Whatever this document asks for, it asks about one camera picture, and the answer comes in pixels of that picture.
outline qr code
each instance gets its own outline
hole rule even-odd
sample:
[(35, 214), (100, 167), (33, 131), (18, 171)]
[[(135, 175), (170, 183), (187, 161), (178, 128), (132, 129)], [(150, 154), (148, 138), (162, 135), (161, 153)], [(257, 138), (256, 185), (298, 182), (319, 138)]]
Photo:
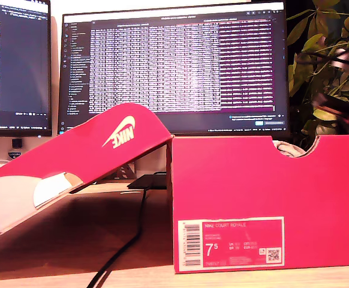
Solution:
[(281, 263), (281, 248), (266, 249), (266, 263)]

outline black cable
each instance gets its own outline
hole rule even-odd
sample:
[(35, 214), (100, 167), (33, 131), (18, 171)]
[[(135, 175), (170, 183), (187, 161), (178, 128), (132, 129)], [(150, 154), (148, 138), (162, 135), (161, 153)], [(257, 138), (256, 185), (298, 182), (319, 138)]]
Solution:
[(130, 239), (123, 247), (120, 248), (119, 251), (116, 252), (116, 254), (114, 254), (107, 263), (104, 264), (103, 267), (101, 267), (101, 269), (96, 273), (96, 275), (93, 277), (92, 281), (89, 283), (89, 285), (86, 288), (94, 288), (97, 281), (101, 278), (101, 276), (106, 272), (106, 270), (110, 267), (110, 265), (112, 265), (112, 263), (114, 261), (116, 261), (116, 259), (122, 254), (124, 253), (130, 246), (132, 246), (136, 240), (139, 239), (139, 237), (142, 234), (142, 213), (143, 213), (143, 208), (144, 208), (144, 203), (145, 203), (145, 198), (146, 198), (146, 192), (148, 190), (150, 190), (151, 188), (145, 188), (144, 189), (144, 193), (143, 193), (143, 197), (141, 200), (141, 205), (140, 205), (140, 212), (139, 212), (139, 219), (138, 219), (138, 226), (137, 226), (137, 233), (136, 235)]

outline size number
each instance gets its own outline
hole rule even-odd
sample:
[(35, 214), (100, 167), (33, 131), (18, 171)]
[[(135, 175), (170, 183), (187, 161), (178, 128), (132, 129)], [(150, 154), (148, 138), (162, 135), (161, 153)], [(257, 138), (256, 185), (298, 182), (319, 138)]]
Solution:
[(213, 243), (206, 243), (205, 246), (208, 246), (208, 251), (207, 251), (207, 253), (206, 253), (207, 256), (210, 255), (210, 251), (212, 250), (212, 248), (213, 248), (214, 250), (217, 250), (217, 249), (218, 249), (217, 243), (214, 243), (214, 244), (213, 244)]

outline white wall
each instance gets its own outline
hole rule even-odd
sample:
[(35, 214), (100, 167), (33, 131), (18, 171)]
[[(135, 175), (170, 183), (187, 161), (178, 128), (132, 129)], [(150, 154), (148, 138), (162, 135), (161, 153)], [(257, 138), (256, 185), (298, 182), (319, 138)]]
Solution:
[[(51, 0), (52, 13), (52, 124), (53, 135), (57, 132), (58, 120), (58, 95), (59, 95), (59, 61), (60, 61), (60, 45), (61, 45), (61, 26), (62, 15), (65, 13), (82, 13), (96, 11), (115, 11), (115, 10), (132, 10), (141, 8), (163, 8), (163, 7), (179, 7), (187, 5), (202, 5), (227, 2), (241, 2), (240, 0), (122, 0), (122, 1), (106, 1), (106, 0)], [(25, 153), (30, 149), (48, 141), (51, 137), (23, 138), (23, 149)], [(11, 137), (0, 137), (0, 159), (8, 159), (7, 152), (11, 149)], [(165, 169), (165, 149), (161, 148), (158, 151), (145, 156), (139, 160), (136, 165), (140, 173), (149, 173), (156, 170)]]

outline nike logo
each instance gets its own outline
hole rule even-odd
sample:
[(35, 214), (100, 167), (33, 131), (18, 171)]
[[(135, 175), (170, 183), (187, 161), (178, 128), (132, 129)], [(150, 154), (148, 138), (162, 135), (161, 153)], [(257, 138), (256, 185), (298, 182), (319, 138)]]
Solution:
[(112, 141), (113, 149), (121, 146), (127, 141), (134, 138), (133, 129), (135, 126), (135, 120), (133, 116), (125, 117), (121, 123), (117, 126), (114, 132), (110, 135), (110, 137), (104, 142), (103, 147), (108, 144), (109, 141)]

